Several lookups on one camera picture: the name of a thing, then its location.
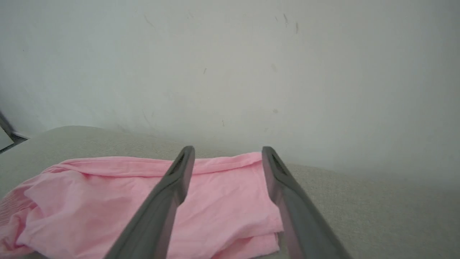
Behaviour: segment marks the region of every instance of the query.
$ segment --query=pink t-shirt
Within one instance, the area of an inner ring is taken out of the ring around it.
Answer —
[[[23,182],[0,202],[0,258],[32,251],[100,259],[171,161],[70,159]],[[278,208],[260,153],[196,159],[174,221],[168,258],[251,258],[279,249]]]

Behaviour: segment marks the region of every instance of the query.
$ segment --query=beige fabric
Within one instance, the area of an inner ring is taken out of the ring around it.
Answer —
[[[93,127],[53,129],[0,155],[0,195],[66,159],[174,159],[183,146]],[[197,158],[236,155],[195,148]],[[460,258],[459,193],[358,179],[314,167],[288,168],[354,258]],[[288,258],[286,248],[267,258]]]

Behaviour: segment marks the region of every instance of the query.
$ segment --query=fabric fold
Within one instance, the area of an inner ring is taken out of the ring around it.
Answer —
[[[50,258],[103,258],[172,161],[70,159],[0,202],[0,258],[37,251]],[[260,153],[196,159],[179,206],[168,258],[251,258],[279,249],[278,208]]]

